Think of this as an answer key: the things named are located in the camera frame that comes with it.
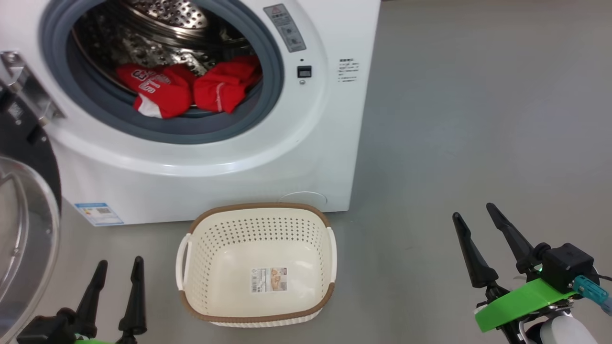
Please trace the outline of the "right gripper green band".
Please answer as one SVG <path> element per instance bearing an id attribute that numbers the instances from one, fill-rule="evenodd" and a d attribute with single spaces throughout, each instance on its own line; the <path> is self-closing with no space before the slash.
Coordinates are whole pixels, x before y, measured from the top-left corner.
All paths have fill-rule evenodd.
<path id="1" fill-rule="evenodd" d="M 540 262 L 534 257 L 533 246 L 495 204 L 487 203 L 486 208 L 494 226 L 511 248 L 518 272 L 535 274 Z M 484 260 L 461 214 L 453 213 L 452 221 L 472 287 L 491 287 L 499 277 L 496 270 L 490 268 Z M 542 310 L 552 311 L 551 305 L 567 301 L 576 294 L 573 290 L 561 293 L 542 279 L 535 279 L 481 306 L 474 317 L 482 333 L 499 330 L 510 344 L 526 344 L 528 339 L 523 326 L 525 318 L 532 315 L 539 317 Z"/>

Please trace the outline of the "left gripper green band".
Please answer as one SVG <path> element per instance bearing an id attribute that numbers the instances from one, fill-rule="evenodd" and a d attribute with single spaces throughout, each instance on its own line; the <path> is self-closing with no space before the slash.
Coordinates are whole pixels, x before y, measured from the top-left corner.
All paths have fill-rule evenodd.
<path id="1" fill-rule="evenodd" d="M 137 256 L 131 271 L 129 300 L 124 317 L 120 320 L 118 326 L 123 337 L 115 342 L 95 338 L 98 333 L 98 327 L 96 326 L 98 302 L 100 292 L 105 286 L 107 269 L 107 260 L 99 261 L 90 283 L 86 287 L 76 310 L 75 332 L 78 335 L 74 344 L 136 344 L 136 336 L 147 332 L 144 260 Z"/>

